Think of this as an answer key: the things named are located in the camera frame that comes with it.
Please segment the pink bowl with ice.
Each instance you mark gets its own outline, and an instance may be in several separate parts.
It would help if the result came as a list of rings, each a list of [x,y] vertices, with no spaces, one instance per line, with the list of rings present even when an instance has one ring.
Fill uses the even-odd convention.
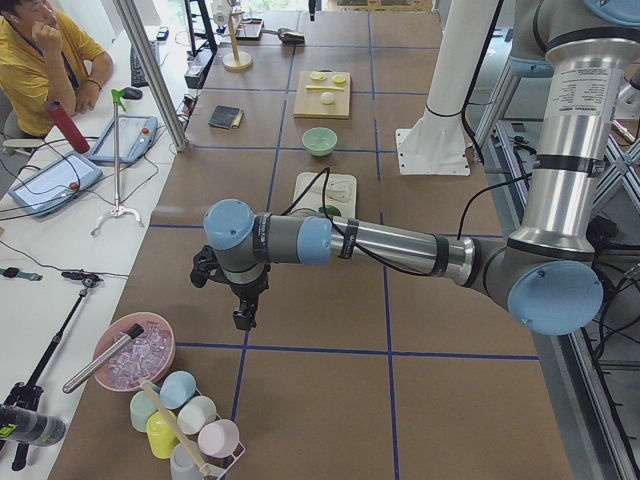
[[[114,321],[99,339],[94,357],[97,358],[134,324],[143,332],[110,358],[97,372],[94,379],[99,385],[114,392],[133,392],[139,389],[140,380],[157,382],[168,372],[176,353],[173,329],[159,314],[137,312]]]

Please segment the green ceramic bowl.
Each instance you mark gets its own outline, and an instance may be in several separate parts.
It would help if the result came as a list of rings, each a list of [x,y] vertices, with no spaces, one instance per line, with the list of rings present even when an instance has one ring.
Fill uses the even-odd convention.
[[[330,128],[313,127],[302,135],[305,150],[316,157],[323,157],[333,152],[337,145],[337,134]]]

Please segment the blue cup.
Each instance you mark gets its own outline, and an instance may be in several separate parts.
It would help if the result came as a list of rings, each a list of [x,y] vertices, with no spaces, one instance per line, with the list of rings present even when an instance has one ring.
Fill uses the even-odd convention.
[[[170,410],[181,408],[196,393],[195,377],[187,371],[175,371],[164,380],[160,389],[160,399]]]

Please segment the white cup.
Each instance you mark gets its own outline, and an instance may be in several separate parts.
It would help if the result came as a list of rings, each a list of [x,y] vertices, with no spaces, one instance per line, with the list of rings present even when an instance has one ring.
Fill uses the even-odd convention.
[[[217,407],[215,402],[203,395],[195,396],[189,400],[180,410],[177,422],[186,435],[195,435],[201,429],[215,421],[217,418]]]

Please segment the pink cup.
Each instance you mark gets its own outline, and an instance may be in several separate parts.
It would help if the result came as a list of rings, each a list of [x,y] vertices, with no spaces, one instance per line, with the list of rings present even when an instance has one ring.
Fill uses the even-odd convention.
[[[215,420],[201,429],[197,442],[203,454],[225,458],[236,450],[240,442],[240,432],[237,425],[229,419]]]

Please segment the wooden stick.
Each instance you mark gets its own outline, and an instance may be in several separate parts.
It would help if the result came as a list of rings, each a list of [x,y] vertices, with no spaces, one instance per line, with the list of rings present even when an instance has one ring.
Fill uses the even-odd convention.
[[[159,394],[153,389],[151,382],[148,380],[142,380],[140,382],[140,387],[144,390],[145,394],[150,398],[152,403],[155,405],[158,412],[162,415],[165,422],[172,430],[176,438],[179,440],[180,444],[185,448],[195,465],[197,466],[200,475],[203,478],[212,478],[213,477],[213,466],[208,464],[203,459],[199,450],[191,443],[191,441],[187,438],[187,436],[180,429],[177,421],[171,415],[171,412],[164,406],[162,403]]]

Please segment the yellow cup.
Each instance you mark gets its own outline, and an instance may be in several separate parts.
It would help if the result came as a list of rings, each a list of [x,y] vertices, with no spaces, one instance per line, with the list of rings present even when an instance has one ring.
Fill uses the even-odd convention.
[[[154,457],[162,460],[171,458],[179,440],[159,411],[154,412],[147,420],[146,435]]]

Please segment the grey cup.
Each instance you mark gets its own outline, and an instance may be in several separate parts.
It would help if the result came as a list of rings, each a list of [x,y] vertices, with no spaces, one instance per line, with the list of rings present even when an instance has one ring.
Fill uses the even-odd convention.
[[[174,447],[170,457],[172,480],[203,480],[199,467],[182,444]]]

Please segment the smart watch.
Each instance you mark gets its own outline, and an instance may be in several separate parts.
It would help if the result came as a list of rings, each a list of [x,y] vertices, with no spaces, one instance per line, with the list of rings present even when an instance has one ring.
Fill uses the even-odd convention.
[[[0,275],[7,279],[23,279],[28,281],[41,281],[43,276],[38,273],[25,272],[17,267],[1,268]]]

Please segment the wooden cutting board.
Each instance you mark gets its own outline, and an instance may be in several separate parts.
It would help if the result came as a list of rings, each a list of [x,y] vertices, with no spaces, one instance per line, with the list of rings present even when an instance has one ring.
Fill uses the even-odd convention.
[[[351,75],[349,72],[302,71],[299,74],[293,115],[295,118],[350,118]]]

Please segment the near teach pendant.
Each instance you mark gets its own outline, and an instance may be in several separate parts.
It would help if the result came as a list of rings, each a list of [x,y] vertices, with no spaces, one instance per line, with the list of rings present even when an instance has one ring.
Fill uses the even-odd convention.
[[[26,180],[19,180],[9,196],[28,215],[43,217],[69,203],[102,176],[99,166],[71,152]]]

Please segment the yellow plastic knife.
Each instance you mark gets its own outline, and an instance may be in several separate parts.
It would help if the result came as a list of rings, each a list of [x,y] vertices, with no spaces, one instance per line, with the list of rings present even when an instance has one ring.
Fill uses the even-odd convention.
[[[309,90],[309,91],[338,91],[338,92],[343,92],[343,91],[345,91],[345,88],[344,87],[335,86],[335,85],[313,85],[313,84],[308,84],[308,85],[305,85],[305,90]]]

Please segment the metal grabber stick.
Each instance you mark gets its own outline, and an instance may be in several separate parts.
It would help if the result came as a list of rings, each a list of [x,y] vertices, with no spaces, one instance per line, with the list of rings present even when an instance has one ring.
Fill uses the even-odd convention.
[[[126,97],[126,89],[112,89],[111,98],[113,104],[113,160],[114,160],[114,205],[113,208],[106,213],[102,214],[98,219],[96,226],[90,232],[90,235],[95,238],[101,232],[103,224],[110,219],[118,219],[127,215],[132,216],[140,227],[144,227],[142,217],[140,213],[133,208],[129,208],[123,205],[121,201],[120,193],[120,173],[121,173],[121,157],[120,157],[120,132],[119,132],[119,112],[125,111],[122,100]]]

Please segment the wooden cup tree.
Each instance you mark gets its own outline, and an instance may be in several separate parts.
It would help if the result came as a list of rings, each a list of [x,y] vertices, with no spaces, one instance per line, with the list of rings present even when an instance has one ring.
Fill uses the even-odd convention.
[[[233,3],[227,0],[213,0],[211,9],[211,19],[218,27],[227,27],[231,41],[231,52],[222,58],[224,68],[229,72],[241,72],[249,69],[253,64],[253,59],[250,54],[239,50],[236,38],[234,18],[240,13],[236,12]]]

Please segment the aluminium frame post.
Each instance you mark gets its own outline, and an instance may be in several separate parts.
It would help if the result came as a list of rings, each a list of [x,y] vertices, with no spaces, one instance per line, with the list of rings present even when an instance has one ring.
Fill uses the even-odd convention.
[[[123,24],[131,46],[136,52],[145,72],[146,79],[155,100],[159,113],[164,120],[165,127],[170,134],[177,152],[187,148],[189,141],[183,124],[174,109],[170,92],[162,76],[161,69],[152,53],[147,33],[140,14],[132,0],[114,0],[114,7]]]

